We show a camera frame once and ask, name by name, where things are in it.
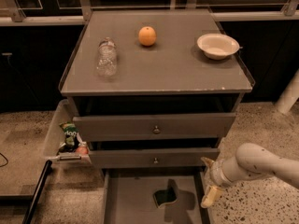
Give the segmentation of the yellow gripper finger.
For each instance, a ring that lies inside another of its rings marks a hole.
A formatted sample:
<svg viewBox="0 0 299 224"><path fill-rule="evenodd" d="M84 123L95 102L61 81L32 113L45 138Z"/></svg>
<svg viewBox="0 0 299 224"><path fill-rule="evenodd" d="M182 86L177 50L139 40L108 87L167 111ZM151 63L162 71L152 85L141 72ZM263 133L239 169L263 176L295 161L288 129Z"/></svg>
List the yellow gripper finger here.
<svg viewBox="0 0 299 224"><path fill-rule="evenodd" d="M216 202L223 193L223 189L217 186L207 186L205 190L205 195L201 201L202 208L208 208Z"/></svg>
<svg viewBox="0 0 299 224"><path fill-rule="evenodd" d="M207 168L212 168L215 163L212 159L207 157L202 157L201 160Z"/></svg>

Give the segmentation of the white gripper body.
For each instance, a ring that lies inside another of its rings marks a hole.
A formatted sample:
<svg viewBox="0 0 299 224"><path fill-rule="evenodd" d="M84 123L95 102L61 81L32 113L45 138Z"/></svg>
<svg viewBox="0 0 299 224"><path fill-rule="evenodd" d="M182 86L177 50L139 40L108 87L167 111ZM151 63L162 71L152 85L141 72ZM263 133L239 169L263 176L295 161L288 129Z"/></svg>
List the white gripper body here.
<svg viewBox="0 0 299 224"><path fill-rule="evenodd" d="M215 185L222 188L231 187L233 183L222 170L223 160L214 161L209 168L209 175Z"/></svg>

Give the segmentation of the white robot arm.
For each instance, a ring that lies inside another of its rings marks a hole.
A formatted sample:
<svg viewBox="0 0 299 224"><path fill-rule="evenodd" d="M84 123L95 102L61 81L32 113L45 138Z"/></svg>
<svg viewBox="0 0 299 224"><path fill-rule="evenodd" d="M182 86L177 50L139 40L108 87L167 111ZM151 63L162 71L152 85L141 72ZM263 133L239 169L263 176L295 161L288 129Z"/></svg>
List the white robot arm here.
<svg viewBox="0 0 299 224"><path fill-rule="evenodd" d="M282 158L257 144L240 145L229 159L213 161L202 157L201 160L206 164L211 180L201 201L203 208L212 206L225 189L236 183L263 179L269 175L299 188L299 161Z"/></svg>

